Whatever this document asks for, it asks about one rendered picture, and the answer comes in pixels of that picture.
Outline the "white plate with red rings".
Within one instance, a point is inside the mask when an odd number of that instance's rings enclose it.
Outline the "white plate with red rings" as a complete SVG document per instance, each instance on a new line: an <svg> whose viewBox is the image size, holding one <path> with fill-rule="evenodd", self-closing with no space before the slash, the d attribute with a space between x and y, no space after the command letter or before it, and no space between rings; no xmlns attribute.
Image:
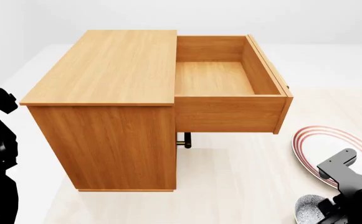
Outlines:
<svg viewBox="0 0 362 224"><path fill-rule="evenodd" d="M293 135L291 145L301 165L333 188L337 188L337 183L333 179L322 179L317 165L344 149L356 151L357 159L350 169L362 175L362 139L347 131L331 126L305 126Z"/></svg>

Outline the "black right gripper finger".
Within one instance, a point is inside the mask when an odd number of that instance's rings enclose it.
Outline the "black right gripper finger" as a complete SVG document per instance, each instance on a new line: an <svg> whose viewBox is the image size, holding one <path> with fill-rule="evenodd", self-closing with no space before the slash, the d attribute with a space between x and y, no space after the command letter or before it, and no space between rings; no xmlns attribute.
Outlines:
<svg viewBox="0 0 362 224"><path fill-rule="evenodd" d="M337 220L338 207L336 205L333 205L330 199L326 198L318 203L318 208L323 214L322 220Z"/></svg>
<svg viewBox="0 0 362 224"><path fill-rule="evenodd" d="M337 183L339 191L362 190L362 175L349 168L356 162L357 152L354 149L344 149L337 152L321 164L317 165L322 179L332 179Z"/></svg>

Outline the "open wooden drawer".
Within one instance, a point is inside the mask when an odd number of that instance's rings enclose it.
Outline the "open wooden drawer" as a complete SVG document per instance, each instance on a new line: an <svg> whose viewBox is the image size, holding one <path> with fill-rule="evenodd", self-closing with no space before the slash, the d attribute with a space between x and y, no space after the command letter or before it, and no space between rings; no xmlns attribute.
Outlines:
<svg viewBox="0 0 362 224"><path fill-rule="evenodd" d="M278 134L292 100L253 36L177 38L177 132Z"/></svg>

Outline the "dark patterned bowl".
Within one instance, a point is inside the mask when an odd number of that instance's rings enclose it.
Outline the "dark patterned bowl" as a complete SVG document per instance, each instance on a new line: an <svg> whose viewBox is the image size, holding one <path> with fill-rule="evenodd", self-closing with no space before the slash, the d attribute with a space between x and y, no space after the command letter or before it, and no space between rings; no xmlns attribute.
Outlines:
<svg viewBox="0 0 362 224"><path fill-rule="evenodd" d="M325 197L319 195L304 195L295 203L295 221L296 224L318 224L324 219L324 215L318 208L320 202Z"/></svg>

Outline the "wooden cabinet body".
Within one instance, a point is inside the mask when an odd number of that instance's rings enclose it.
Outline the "wooden cabinet body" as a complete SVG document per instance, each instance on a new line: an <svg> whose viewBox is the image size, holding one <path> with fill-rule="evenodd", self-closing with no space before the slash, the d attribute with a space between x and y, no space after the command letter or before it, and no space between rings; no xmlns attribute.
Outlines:
<svg viewBox="0 0 362 224"><path fill-rule="evenodd" d="M79 191L176 189L175 30L88 30L21 100Z"/></svg>

